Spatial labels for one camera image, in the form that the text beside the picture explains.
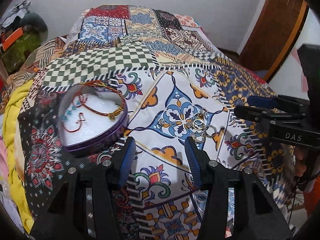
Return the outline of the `person's right hand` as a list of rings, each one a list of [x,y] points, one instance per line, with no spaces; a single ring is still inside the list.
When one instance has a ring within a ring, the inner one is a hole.
[[[308,149],[305,147],[296,146],[294,149],[295,162],[295,175],[301,177],[306,171],[305,160],[308,155]]]

